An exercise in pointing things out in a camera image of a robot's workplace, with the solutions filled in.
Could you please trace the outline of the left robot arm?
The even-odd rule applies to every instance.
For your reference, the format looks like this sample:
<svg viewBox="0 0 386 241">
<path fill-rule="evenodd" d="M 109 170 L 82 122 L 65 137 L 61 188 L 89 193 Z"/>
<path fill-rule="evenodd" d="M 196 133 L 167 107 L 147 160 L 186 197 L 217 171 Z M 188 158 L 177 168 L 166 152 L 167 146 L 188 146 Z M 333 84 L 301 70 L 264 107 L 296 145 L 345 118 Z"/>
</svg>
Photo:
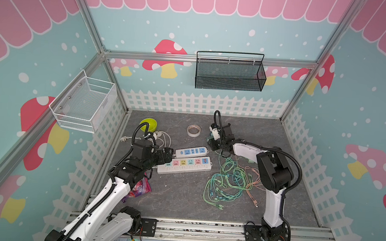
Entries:
<svg viewBox="0 0 386 241">
<path fill-rule="evenodd" d="M 108 172 L 108 182 L 78 217 L 61 231 L 52 230 L 44 241 L 116 241 L 123 234 L 131 237 L 142 231 L 141 213 L 125 207 L 112 219 L 107 218 L 145 173 L 154 166 L 170 163 L 174 150 L 160 149 L 153 140 L 133 142 L 126 156 Z"/>
</svg>

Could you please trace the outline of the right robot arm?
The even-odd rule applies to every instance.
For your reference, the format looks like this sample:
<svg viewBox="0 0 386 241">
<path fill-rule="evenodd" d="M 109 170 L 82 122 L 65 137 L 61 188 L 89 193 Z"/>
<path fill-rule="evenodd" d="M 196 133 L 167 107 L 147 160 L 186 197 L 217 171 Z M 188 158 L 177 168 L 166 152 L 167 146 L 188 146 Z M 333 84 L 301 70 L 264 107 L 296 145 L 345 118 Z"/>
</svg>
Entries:
<svg viewBox="0 0 386 241">
<path fill-rule="evenodd" d="M 210 125 L 211 137 L 208 140 L 212 150 L 223 149 L 232 155 L 244 157 L 258 164 L 260 181 L 266 189 L 266 207 L 262 217 L 260 235 L 263 241 L 275 241 L 285 231 L 288 231 L 284 218 L 286 194 L 300 183 L 294 179 L 294 173 L 289 165 L 291 160 L 302 176 L 302 168 L 294 157 L 279 147 L 266 148 L 241 139 L 235 139 L 230 124 Z"/>
</svg>

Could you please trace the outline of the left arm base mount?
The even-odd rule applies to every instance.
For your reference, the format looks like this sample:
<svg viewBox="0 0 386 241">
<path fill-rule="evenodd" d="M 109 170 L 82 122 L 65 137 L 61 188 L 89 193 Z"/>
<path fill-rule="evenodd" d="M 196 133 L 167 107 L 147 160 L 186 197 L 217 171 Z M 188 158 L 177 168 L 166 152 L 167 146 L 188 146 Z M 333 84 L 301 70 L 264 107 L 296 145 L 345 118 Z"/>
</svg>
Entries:
<svg viewBox="0 0 386 241">
<path fill-rule="evenodd" d="M 124 235 L 154 237 L 157 223 L 158 220 L 154 218 L 134 220 L 131 229 L 124 233 Z"/>
</svg>

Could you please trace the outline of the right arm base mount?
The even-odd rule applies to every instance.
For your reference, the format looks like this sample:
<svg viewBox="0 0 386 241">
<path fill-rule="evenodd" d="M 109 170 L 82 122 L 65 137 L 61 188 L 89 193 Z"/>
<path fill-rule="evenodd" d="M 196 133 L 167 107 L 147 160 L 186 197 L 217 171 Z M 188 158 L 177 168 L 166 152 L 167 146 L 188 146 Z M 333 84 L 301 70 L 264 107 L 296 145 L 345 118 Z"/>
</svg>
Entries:
<svg viewBox="0 0 386 241">
<path fill-rule="evenodd" d="M 244 225 L 245 241 L 287 241 L 290 234 L 287 228 L 270 228 L 256 224 Z"/>
</svg>

